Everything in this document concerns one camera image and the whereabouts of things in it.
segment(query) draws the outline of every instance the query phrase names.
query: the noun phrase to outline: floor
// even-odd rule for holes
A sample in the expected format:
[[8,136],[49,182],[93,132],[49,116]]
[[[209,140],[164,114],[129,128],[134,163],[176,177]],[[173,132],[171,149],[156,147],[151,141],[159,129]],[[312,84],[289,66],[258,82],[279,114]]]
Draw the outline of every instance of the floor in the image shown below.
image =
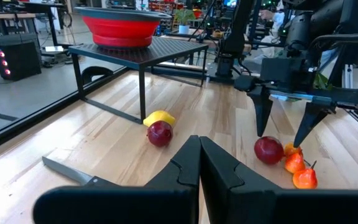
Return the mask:
[[[262,164],[254,154],[255,109],[231,86],[199,88],[146,74],[146,113],[168,111],[177,121],[169,146],[149,143],[147,127],[83,101],[42,121],[0,146],[0,223],[31,223],[35,200],[49,189],[77,185],[45,167],[42,156],[121,185],[141,186],[169,162],[192,134],[207,136],[275,184],[292,189],[284,161]],[[128,72],[89,95],[93,100],[138,116],[137,72]],[[282,143],[293,141],[305,102],[275,100],[265,131]],[[343,110],[328,116],[301,145],[317,161],[319,189],[358,189],[358,122]],[[200,223],[209,223],[200,190]]]
[[[91,42],[91,34],[78,15],[73,16],[72,29],[65,29],[57,35],[59,43],[79,44]],[[45,31],[39,35],[39,41],[40,45],[43,46],[52,45],[52,37]],[[260,50],[253,51],[250,58],[257,56],[260,52]],[[208,58],[213,58],[213,55],[208,54]],[[201,62],[202,58],[198,61],[198,56],[195,55],[194,64],[201,64]],[[84,58],[81,61],[82,69],[90,65],[104,66],[112,70],[121,67],[92,58]],[[332,64],[324,73],[329,73],[331,68]],[[354,73],[354,86],[358,88],[358,69],[355,69]],[[42,74],[25,78],[18,82],[7,82],[0,77],[0,113],[22,118],[75,90],[76,84],[72,65],[56,65],[53,68],[43,68]],[[8,121],[0,120],[0,128],[9,123]]]

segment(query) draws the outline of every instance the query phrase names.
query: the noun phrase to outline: red bowl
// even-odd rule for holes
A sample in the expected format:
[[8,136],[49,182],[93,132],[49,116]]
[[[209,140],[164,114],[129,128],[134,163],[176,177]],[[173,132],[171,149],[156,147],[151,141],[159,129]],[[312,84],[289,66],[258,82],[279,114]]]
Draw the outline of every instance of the red bowl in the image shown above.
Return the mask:
[[196,19],[200,18],[200,15],[202,15],[203,12],[201,11],[193,11],[194,12],[194,16],[196,17]]
[[161,19],[160,12],[130,9],[76,7],[92,32],[93,42],[102,47],[128,49],[147,47]]

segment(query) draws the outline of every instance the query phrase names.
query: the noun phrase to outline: black metal table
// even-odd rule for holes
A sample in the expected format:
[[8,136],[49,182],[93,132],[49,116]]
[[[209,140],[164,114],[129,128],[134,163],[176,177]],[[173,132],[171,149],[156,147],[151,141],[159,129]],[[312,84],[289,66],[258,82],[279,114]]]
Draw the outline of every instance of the black metal table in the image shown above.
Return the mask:
[[[153,37],[152,44],[146,49],[137,49],[137,50],[116,50],[116,49],[106,49],[97,46],[96,44],[83,44],[77,46],[71,46],[68,48],[72,57],[73,57],[73,66],[74,73],[78,87],[78,93],[81,100],[97,106],[102,110],[106,110],[115,115],[121,116],[130,121],[142,124],[143,120],[146,118],[146,108],[145,108],[145,69],[147,67],[153,67],[161,62],[166,62],[177,57],[184,57],[187,55],[193,55],[195,52],[200,52],[204,50],[204,62],[203,69],[201,72],[201,85],[204,83],[205,75],[205,63],[206,63],[206,54],[208,50],[208,45],[206,44],[197,44],[192,42],[186,42],[182,40],[171,40],[161,37]],[[129,67],[134,70],[139,71],[139,97],[140,97],[140,119],[136,118],[133,115],[127,114],[123,111],[119,111],[110,106],[106,106],[97,101],[88,99],[84,93],[83,88],[83,79],[80,72],[80,64],[78,63],[78,55],[83,55],[106,62],[116,63]],[[171,78],[176,81],[185,82],[177,78]]]

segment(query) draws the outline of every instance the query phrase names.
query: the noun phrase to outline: wooden surface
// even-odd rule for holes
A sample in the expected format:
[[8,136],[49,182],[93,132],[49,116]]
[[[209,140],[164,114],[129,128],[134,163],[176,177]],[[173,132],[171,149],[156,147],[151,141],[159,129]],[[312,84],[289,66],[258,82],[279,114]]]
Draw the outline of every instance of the wooden surface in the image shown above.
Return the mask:
[[[166,110],[176,117],[174,137],[158,149],[146,127],[118,118],[82,101],[70,105],[0,146],[0,223],[31,223],[39,195],[75,185],[52,172],[42,156],[121,185],[144,185],[192,134],[208,136],[245,165],[284,188],[293,188],[283,162],[262,164],[254,154],[258,139],[252,100],[231,86],[203,88],[147,74],[147,114]],[[89,97],[139,115],[137,72],[128,72]],[[265,135],[294,139],[305,102],[275,100]],[[320,189],[358,189],[358,122],[345,111],[328,116],[301,145],[305,159],[317,160]],[[200,190],[200,220],[208,216]]]
[[[19,19],[35,18],[35,14],[34,13],[18,13],[17,17]],[[0,13],[0,19],[15,19],[15,14]]]
[[[189,34],[193,34],[195,30],[196,29],[189,29]],[[202,30],[198,30],[196,35],[201,34],[202,32],[203,32]],[[175,40],[185,40],[185,41],[189,39],[188,37],[176,37],[171,35],[162,35],[161,37],[175,39]],[[195,38],[192,38],[190,41],[197,42]],[[204,40],[203,44],[208,44],[209,47],[216,48],[216,44],[218,44],[218,42],[216,40]],[[244,44],[243,52],[250,52],[251,50],[252,50],[252,46],[250,44]]]

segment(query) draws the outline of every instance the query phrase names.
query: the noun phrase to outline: apple stem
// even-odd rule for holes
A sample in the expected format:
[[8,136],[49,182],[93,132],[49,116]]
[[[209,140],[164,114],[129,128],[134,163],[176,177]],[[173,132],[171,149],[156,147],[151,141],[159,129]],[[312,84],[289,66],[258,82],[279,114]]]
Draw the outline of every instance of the apple stem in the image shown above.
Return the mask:
[[310,169],[313,169],[313,168],[314,168],[314,165],[316,165],[316,162],[317,162],[317,161],[315,161],[315,162],[313,163],[313,165],[310,167]]
[[306,159],[303,159],[303,161],[304,161],[305,163],[307,163],[308,166],[311,166],[311,164],[310,164],[308,161],[306,161]]

